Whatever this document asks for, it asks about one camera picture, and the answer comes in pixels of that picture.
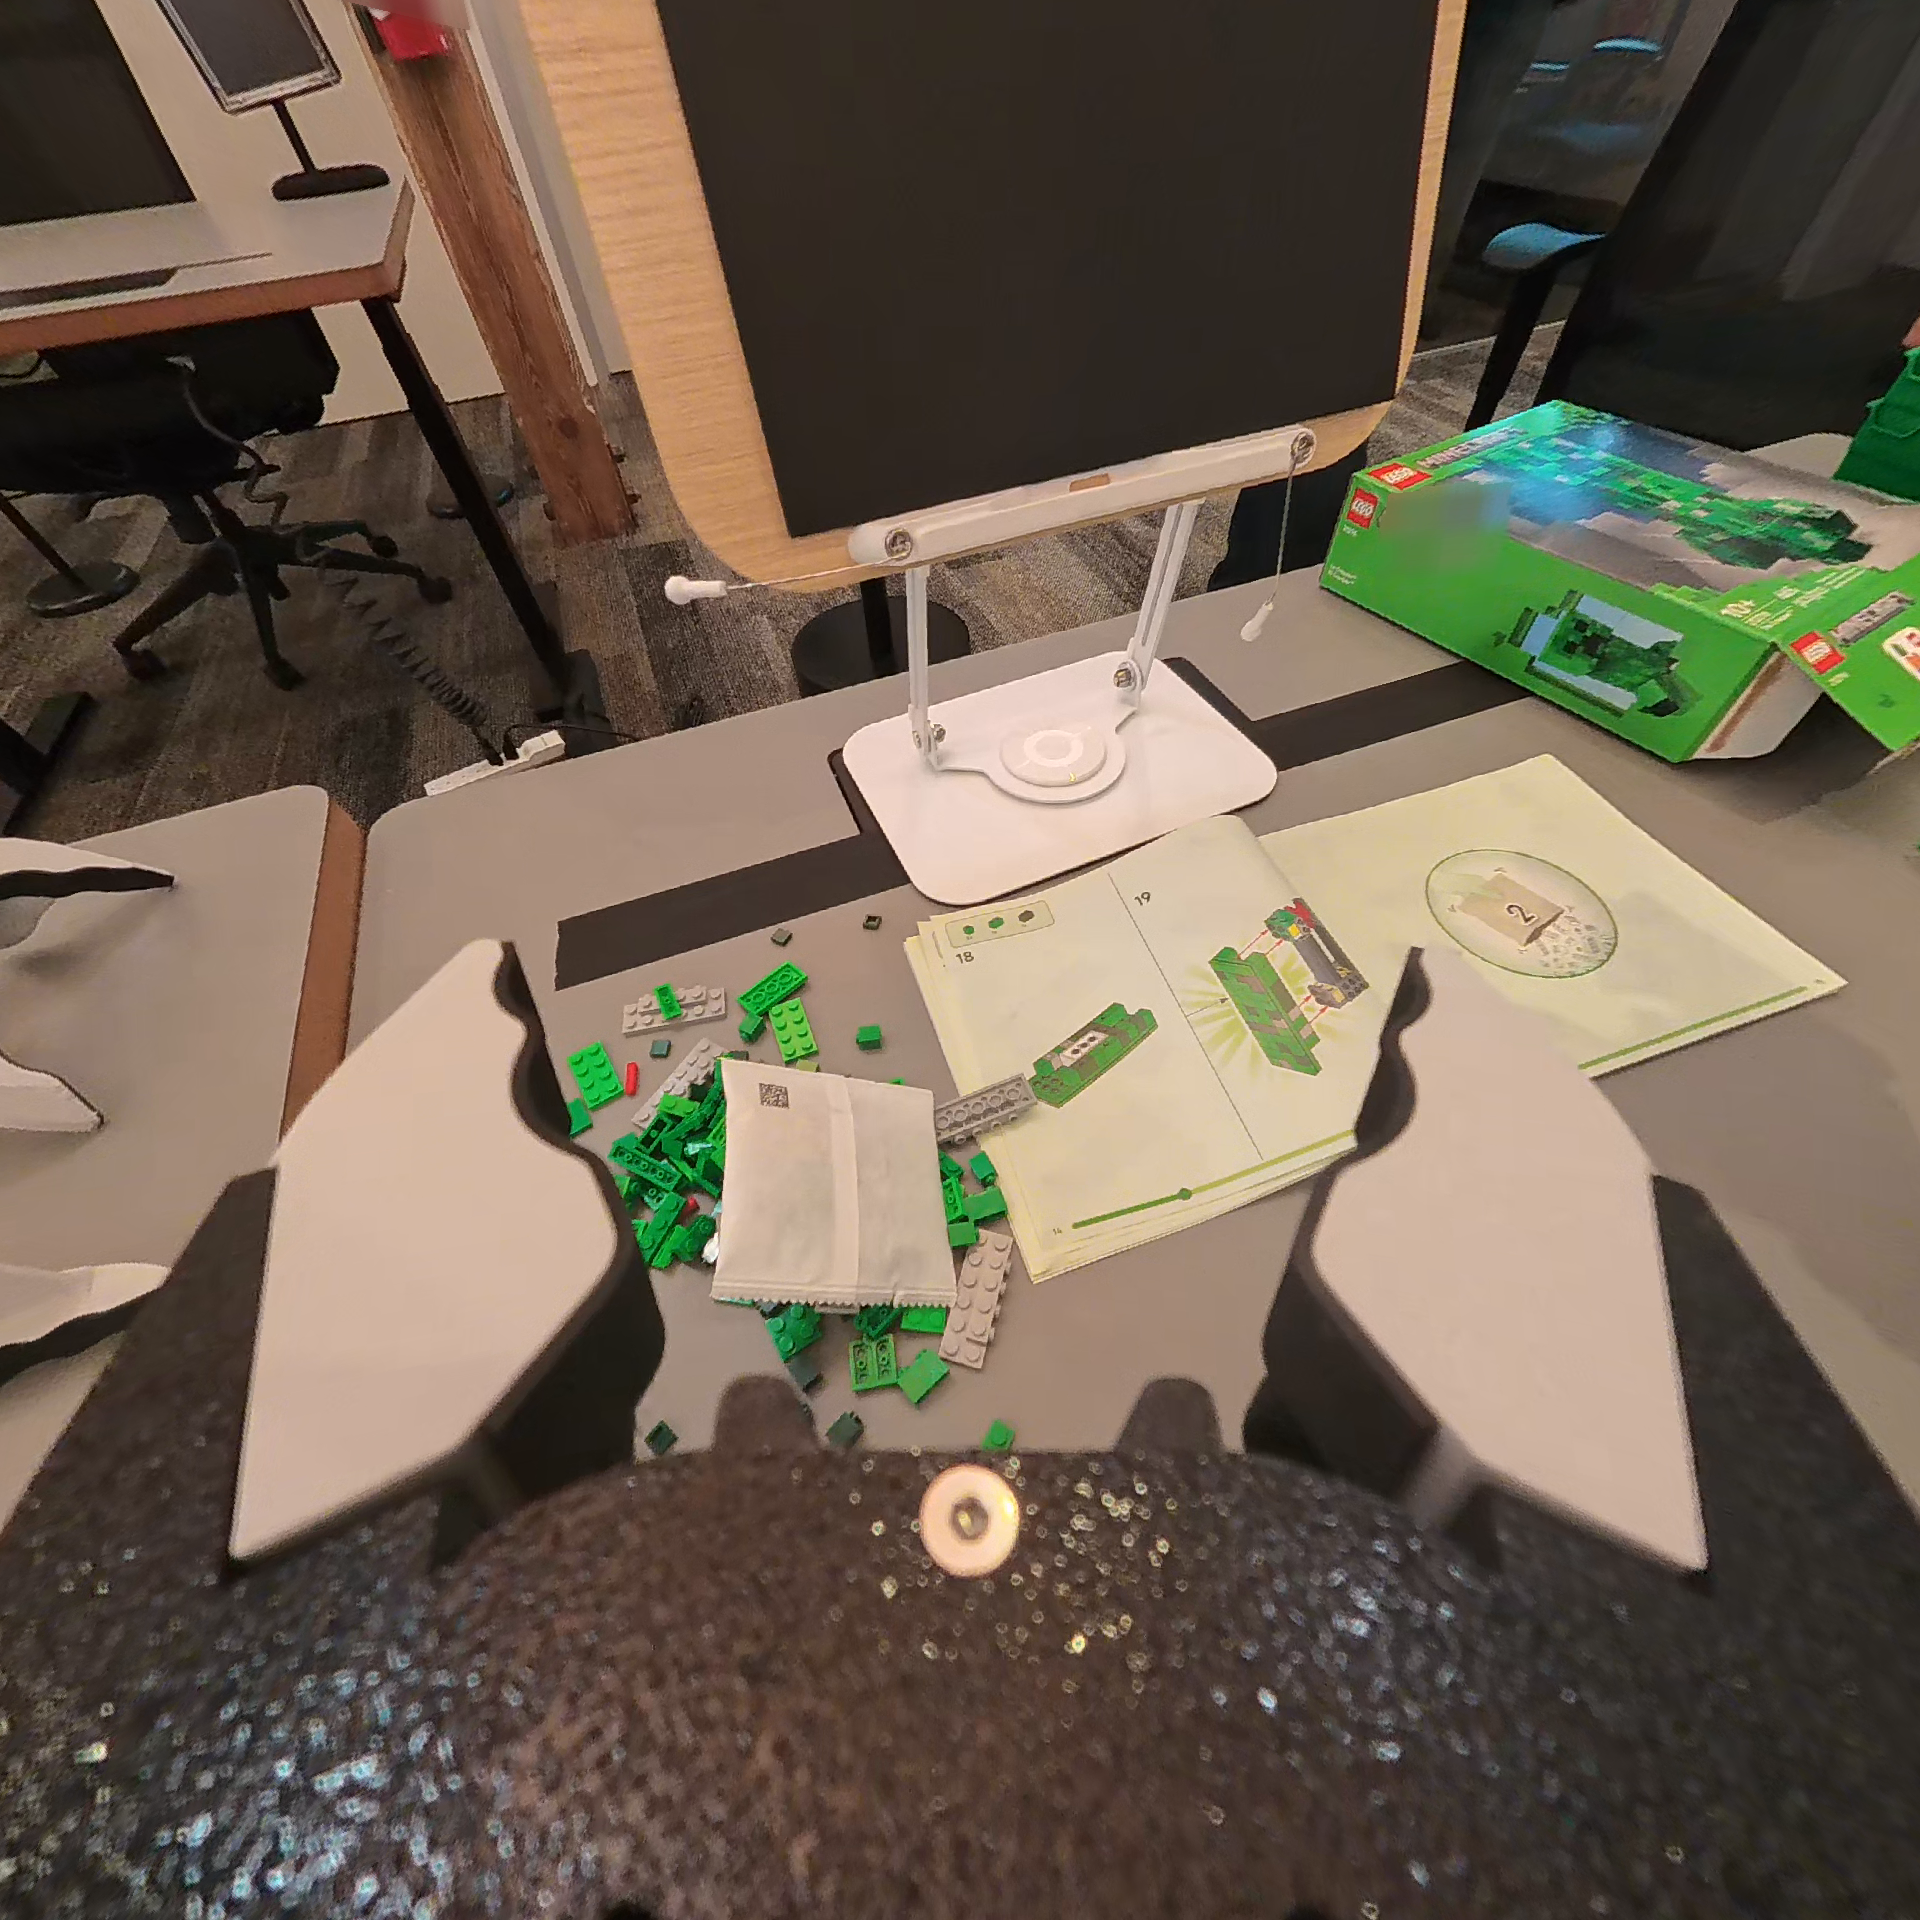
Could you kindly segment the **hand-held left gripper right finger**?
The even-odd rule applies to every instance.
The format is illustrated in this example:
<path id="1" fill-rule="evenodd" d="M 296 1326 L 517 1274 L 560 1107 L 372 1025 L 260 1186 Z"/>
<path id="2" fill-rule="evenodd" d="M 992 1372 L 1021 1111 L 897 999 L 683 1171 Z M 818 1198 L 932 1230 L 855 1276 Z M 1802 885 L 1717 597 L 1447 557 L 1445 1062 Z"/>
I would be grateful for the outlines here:
<path id="1" fill-rule="evenodd" d="M 1244 1446 L 1498 1562 L 1495 1500 L 1705 1573 L 1657 1179 L 1545 1025 L 1410 948 L 1353 1150 L 1313 1181 Z"/>

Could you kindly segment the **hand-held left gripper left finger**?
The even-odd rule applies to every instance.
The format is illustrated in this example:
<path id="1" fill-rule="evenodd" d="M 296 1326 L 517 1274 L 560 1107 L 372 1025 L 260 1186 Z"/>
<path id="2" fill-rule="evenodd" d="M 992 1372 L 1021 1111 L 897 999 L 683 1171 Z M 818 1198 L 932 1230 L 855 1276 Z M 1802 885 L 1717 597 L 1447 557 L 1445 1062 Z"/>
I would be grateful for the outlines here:
<path id="1" fill-rule="evenodd" d="M 635 1467 L 663 1311 L 512 945 L 459 948 L 308 1100 L 258 1276 L 236 1567 L 417 1498 L 488 1526 Z"/>

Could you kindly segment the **white paper bag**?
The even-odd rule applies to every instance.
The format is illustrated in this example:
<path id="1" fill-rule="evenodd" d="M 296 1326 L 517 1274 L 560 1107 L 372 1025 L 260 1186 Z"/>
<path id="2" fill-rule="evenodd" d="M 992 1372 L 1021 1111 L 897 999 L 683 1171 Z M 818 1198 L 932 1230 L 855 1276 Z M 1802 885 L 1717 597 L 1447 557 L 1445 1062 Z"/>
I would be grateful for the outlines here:
<path id="1" fill-rule="evenodd" d="M 719 1302 L 953 1305 L 932 1093 L 731 1058 L 719 1073 Z"/>

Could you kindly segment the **pile of green toy bricks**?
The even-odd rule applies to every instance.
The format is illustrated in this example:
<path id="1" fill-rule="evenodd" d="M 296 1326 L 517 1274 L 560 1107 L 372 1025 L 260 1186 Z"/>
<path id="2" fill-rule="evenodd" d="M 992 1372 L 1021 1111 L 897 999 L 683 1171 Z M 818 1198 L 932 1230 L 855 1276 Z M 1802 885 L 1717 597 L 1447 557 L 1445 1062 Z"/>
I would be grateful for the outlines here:
<path id="1" fill-rule="evenodd" d="M 827 1073 L 805 1001 L 807 974 L 781 962 L 737 1001 L 737 1045 L 704 1022 L 731 1005 L 721 987 L 659 982 L 626 1005 L 628 1053 L 587 1045 L 568 1057 L 568 1116 L 579 1146 L 602 1155 L 641 1274 L 656 1284 L 666 1354 L 631 1414 L 631 1451 L 663 1455 L 701 1444 L 721 1393 L 739 1375 L 778 1369 L 805 1398 L 842 1395 L 827 1435 L 851 1446 L 873 1435 L 889 1405 L 924 1405 L 947 1383 L 976 1378 L 991 1356 L 1015 1267 L 1015 1236 L 995 1166 L 953 1150 L 1032 1107 L 1015 1081 L 1000 1093 L 939 1103 L 953 1305 L 868 1305 L 833 1311 L 805 1302 L 719 1302 L 715 1230 L 724 1183 L 728 1102 L 721 1062 L 753 1061 Z"/>

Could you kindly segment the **grey desk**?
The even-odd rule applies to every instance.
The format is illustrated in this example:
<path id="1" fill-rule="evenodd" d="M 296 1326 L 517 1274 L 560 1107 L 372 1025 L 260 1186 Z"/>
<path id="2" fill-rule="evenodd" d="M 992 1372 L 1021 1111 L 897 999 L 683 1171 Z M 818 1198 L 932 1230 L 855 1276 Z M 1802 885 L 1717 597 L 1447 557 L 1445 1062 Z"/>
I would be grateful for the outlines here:
<path id="1" fill-rule="evenodd" d="M 1549 754 L 1689 867 L 1848 979 L 1770 1018 L 1603 1081 L 1667 1178 L 1701 1188 L 1828 1373 L 1889 1469 L 1915 1485 L 1915 759 L 1879 764 L 1835 711 L 1813 711 L 1765 759 L 1671 769 L 1339 606 L 1311 571 L 1184 599 L 1169 650 L 1280 739 L 1260 833 L 1367 809 Z M 386 813 L 369 838 L 353 1038 L 397 1011 L 476 940 L 514 941 L 559 1065 L 602 1041 L 618 1005 L 672 966 L 556 989 L 559 926 L 667 893 L 650 945 L 731 991 L 796 931 L 824 1067 L 953 1091 L 903 941 L 925 905 L 857 844 L 831 753 L 887 713 L 897 681 L 754 711 L 476 785 Z M 1229 1442 L 1293 1186 L 1205 1227 L 1068 1278 L 1018 1267 L 991 1359 L 921 1409 L 868 1397 L 873 1446 L 973 1442 L 992 1420 L 1025 1446 L 1108 1442 L 1153 1375 L 1209 1385 Z"/>

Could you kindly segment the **wood-topped side desk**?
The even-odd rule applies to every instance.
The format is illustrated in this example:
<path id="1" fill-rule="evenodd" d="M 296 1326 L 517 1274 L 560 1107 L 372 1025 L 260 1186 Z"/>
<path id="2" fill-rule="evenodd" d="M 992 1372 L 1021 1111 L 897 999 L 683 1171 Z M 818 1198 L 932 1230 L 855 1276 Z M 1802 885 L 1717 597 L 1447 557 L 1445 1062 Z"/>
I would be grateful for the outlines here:
<path id="1" fill-rule="evenodd" d="M 196 203 L 9 226 L 4 353 L 360 305 L 552 685 L 538 707 L 541 719 L 581 730 L 597 694 L 594 665 L 564 654 L 495 493 L 400 323 L 412 219 L 413 191 L 396 181 L 336 198 L 264 198 L 224 218 Z"/>

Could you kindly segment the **wood-edged grey table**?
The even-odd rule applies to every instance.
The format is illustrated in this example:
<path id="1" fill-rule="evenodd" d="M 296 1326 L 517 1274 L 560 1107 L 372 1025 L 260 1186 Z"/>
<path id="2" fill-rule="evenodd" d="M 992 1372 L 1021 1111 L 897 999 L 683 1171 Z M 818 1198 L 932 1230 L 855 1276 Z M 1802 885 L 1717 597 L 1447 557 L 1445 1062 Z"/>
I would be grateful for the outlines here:
<path id="1" fill-rule="evenodd" d="M 4 1521 L 345 1057 L 364 868 L 317 787 L 73 849 L 4 838 Z"/>

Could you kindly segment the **white power strip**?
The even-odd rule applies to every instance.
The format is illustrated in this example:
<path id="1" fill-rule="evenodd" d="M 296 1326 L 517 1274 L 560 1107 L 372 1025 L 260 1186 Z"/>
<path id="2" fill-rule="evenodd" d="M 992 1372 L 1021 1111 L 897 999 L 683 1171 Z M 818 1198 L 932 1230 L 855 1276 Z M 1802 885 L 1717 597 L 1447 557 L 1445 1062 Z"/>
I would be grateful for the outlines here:
<path id="1" fill-rule="evenodd" d="M 444 797 L 448 793 L 459 793 L 473 785 L 489 782 L 496 777 L 511 777 L 519 772 L 531 772 L 544 769 L 549 764 L 563 762 L 568 757 L 568 740 L 563 731 L 549 730 L 535 735 L 524 739 L 517 748 L 504 749 L 500 759 L 480 759 L 472 762 L 465 769 L 442 774 L 437 779 L 427 779 L 423 785 L 423 796 L 427 801 Z"/>

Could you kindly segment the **pale green instruction booklet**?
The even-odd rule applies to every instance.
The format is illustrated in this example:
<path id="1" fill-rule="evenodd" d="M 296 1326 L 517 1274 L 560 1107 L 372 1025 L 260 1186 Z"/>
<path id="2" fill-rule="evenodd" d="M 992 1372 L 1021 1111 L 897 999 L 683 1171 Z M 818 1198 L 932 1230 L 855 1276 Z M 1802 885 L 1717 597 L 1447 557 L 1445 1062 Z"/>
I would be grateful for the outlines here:
<path id="1" fill-rule="evenodd" d="M 1845 986 L 1552 757 L 1280 833 L 1189 826 L 905 948 L 956 1087 L 1035 1100 L 991 1146 L 1035 1282 L 1353 1153 L 1412 950 L 1587 1075 Z"/>

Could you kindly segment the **green toy brick box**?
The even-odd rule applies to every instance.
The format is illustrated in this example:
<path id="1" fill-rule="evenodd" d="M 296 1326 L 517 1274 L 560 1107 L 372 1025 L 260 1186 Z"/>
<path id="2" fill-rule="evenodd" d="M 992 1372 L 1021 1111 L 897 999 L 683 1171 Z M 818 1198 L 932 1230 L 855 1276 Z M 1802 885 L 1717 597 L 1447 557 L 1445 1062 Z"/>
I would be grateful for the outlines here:
<path id="1" fill-rule="evenodd" d="M 1915 503 L 1552 401 L 1363 469 L 1322 585 L 1667 764 L 1919 739 Z"/>

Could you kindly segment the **black office chair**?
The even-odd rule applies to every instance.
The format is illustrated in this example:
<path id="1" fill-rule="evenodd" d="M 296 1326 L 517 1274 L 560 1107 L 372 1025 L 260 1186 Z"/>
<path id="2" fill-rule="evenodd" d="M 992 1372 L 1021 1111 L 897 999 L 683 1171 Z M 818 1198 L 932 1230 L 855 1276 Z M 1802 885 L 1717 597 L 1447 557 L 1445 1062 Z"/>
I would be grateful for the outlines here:
<path id="1" fill-rule="evenodd" d="M 308 311 L 51 348 L 39 358 L 49 377 L 4 386 L 4 489 L 148 495 L 194 550 L 112 642 L 133 681 L 165 675 L 146 638 L 200 601 L 240 591 L 269 681 L 297 687 L 273 612 L 291 595 L 288 570 L 341 580 L 388 573 L 426 603 L 451 601 L 448 580 L 403 561 L 367 521 L 288 521 L 284 493 L 266 491 L 277 469 L 257 444 L 317 425 L 341 377 Z"/>

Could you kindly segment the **teal seat chair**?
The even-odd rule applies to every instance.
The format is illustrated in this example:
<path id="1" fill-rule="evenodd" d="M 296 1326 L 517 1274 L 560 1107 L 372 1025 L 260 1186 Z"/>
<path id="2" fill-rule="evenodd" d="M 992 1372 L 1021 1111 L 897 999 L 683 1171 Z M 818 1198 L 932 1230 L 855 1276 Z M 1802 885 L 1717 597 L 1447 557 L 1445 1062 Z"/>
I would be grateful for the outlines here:
<path id="1" fill-rule="evenodd" d="M 1464 422 L 1466 433 L 1498 419 L 1498 406 L 1521 370 L 1532 333 L 1544 323 L 1549 294 L 1575 269 L 1585 269 L 1587 277 L 1544 373 L 1541 396 L 1545 401 L 1572 398 L 1575 366 L 1594 355 L 1621 317 L 1613 235 L 1607 231 L 1513 223 L 1488 243 L 1480 261 L 1506 274 L 1513 284 L 1480 373 L 1472 409 Z"/>

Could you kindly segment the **black panel on white stand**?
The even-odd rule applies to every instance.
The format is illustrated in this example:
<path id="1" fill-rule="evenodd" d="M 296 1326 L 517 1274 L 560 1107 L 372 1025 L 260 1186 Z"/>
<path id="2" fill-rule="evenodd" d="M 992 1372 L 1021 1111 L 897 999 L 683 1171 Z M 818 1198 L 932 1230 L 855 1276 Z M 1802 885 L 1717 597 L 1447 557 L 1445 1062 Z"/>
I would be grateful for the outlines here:
<path id="1" fill-rule="evenodd" d="M 847 774 L 924 898 L 1264 801 L 1159 670 L 1205 495 L 1367 437 L 1410 356 L 1464 4 L 659 4 L 771 506 L 712 539 L 897 577 Z M 943 698 L 928 573 L 1161 510 L 1128 647 Z"/>

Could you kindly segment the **small screen on black stand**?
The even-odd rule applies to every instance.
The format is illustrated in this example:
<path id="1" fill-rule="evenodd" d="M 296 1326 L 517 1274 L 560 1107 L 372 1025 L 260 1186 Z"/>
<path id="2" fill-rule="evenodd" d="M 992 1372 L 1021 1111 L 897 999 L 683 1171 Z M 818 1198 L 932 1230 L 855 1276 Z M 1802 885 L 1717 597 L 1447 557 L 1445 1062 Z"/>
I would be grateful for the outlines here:
<path id="1" fill-rule="evenodd" d="M 336 90 L 343 68 L 304 2 L 161 2 L 161 12 L 227 114 L 269 107 L 297 166 L 273 183 L 280 203 L 343 198 L 392 186 L 375 162 L 317 165 L 291 102 Z"/>

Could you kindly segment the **wooden post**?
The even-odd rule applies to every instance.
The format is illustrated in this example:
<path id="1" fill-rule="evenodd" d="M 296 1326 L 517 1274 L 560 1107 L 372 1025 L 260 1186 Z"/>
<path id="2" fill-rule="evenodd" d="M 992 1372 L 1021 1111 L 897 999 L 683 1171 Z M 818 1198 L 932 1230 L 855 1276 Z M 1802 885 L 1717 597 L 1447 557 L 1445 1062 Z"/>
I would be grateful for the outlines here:
<path id="1" fill-rule="evenodd" d="M 633 500 L 589 398 L 465 4 L 353 6 L 400 149 L 488 345 L 563 545 L 633 532 Z"/>

